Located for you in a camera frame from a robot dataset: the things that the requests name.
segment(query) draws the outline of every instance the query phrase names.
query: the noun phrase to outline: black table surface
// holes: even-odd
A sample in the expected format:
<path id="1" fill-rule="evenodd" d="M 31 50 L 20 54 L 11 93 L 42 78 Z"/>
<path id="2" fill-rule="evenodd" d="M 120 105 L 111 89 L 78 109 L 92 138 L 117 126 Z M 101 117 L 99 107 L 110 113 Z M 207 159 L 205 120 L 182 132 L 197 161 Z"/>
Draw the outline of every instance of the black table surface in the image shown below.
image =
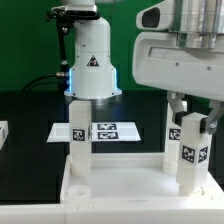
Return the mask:
<path id="1" fill-rule="evenodd" d="M 188 97 L 189 112 L 209 109 Z M 59 203 L 68 143 L 46 143 L 53 123 L 68 122 L 68 105 L 58 92 L 0 92 L 0 120 L 9 135 L 0 151 L 0 204 Z M 93 122 L 135 122 L 140 142 L 93 143 L 93 153 L 163 152 L 165 91 L 127 91 L 116 102 L 92 105 Z M 223 187 L 224 120 L 213 136 L 210 172 Z"/>

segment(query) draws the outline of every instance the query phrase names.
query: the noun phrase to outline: metal bracket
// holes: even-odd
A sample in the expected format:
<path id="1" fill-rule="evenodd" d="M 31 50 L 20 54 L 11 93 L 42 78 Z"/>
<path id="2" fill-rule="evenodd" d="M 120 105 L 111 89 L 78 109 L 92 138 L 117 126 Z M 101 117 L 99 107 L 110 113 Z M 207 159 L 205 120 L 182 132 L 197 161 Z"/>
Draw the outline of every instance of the metal bracket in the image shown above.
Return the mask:
<path id="1" fill-rule="evenodd" d="M 224 114 L 224 102 L 210 100 L 209 107 L 213 110 L 207 118 L 201 120 L 200 132 L 201 134 L 214 134 L 217 130 L 218 120 Z"/>
<path id="2" fill-rule="evenodd" d="M 184 98 L 183 93 L 176 93 L 172 91 L 167 91 L 167 100 L 173 111 L 173 122 L 179 126 L 181 126 L 182 118 L 187 114 L 184 111 L 184 105 L 182 99 Z"/>

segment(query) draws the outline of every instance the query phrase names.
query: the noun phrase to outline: white paper sheet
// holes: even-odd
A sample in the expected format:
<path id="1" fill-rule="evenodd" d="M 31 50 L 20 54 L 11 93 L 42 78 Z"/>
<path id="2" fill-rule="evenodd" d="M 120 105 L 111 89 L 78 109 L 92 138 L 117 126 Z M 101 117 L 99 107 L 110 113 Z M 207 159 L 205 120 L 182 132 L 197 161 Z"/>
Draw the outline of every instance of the white paper sheet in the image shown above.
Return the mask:
<path id="1" fill-rule="evenodd" d="M 140 141 L 134 122 L 92 123 L 92 141 Z M 55 123 L 47 142 L 69 142 L 69 123 Z"/>

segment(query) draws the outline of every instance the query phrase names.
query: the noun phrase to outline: green wall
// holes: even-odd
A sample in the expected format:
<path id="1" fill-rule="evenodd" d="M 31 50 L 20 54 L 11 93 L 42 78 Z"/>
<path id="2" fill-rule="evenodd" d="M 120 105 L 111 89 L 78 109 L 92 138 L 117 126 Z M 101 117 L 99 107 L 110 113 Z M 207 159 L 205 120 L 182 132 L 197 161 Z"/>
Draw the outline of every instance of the green wall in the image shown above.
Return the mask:
<path id="1" fill-rule="evenodd" d="M 111 23 L 112 64 L 119 71 L 123 90 L 143 89 L 132 78 L 133 45 L 139 30 L 139 11 L 161 0 L 124 0 L 116 5 Z M 60 58 L 55 22 L 45 22 L 45 12 L 60 0 L 1 0 L 0 91 L 20 90 L 27 82 L 59 70 Z M 98 4 L 109 20 L 112 4 Z M 73 34 L 66 37 L 69 63 L 74 63 Z"/>

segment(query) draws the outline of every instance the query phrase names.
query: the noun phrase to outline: white pillar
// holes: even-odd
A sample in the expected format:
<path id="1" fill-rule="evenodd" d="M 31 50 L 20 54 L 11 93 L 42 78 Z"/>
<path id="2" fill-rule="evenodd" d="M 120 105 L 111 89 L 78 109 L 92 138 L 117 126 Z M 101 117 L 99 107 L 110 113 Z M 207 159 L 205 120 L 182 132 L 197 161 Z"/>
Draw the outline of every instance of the white pillar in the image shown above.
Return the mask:
<path id="1" fill-rule="evenodd" d="M 69 105 L 70 155 L 73 176 L 85 177 L 91 171 L 91 102 L 73 101 Z"/>
<path id="2" fill-rule="evenodd" d="M 184 111 L 187 111 L 187 102 L 183 101 L 183 105 Z M 172 117 L 173 111 L 168 104 L 163 172 L 175 176 L 177 174 L 181 128 L 172 121 Z"/>
<path id="3" fill-rule="evenodd" d="M 202 195 L 207 185 L 211 136 L 200 133 L 200 123 L 204 117 L 193 113 L 182 120 L 177 167 L 179 195 L 182 196 Z"/>

